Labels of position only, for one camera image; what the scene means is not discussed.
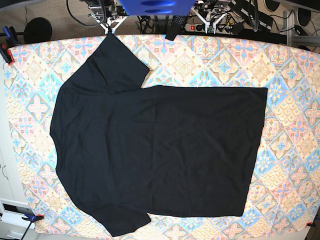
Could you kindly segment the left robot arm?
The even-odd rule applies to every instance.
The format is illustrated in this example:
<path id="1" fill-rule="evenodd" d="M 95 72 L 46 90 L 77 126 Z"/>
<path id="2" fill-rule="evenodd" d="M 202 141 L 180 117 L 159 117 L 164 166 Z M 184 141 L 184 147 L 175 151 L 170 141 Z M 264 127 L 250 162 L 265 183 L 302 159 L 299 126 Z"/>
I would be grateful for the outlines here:
<path id="1" fill-rule="evenodd" d="M 231 28 L 230 0 L 196 0 L 191 11 L 201 20 L 201 23 L 190 27 L 191 31 L 198 33 L 222 32 L 225 28 Z"/>

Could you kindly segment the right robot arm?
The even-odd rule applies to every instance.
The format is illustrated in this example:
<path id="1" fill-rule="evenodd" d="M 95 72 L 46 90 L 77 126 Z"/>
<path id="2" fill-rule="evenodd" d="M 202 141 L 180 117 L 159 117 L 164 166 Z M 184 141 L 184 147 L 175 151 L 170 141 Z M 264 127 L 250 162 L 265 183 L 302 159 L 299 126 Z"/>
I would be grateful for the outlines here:
<path id="1" fill-rule="evenodd" d="M 128 17 L 124 7 L 117 0 L 84 0 L 94 18 L 104 29 L 104 33 L 115 34 L 116 29 Z"/>

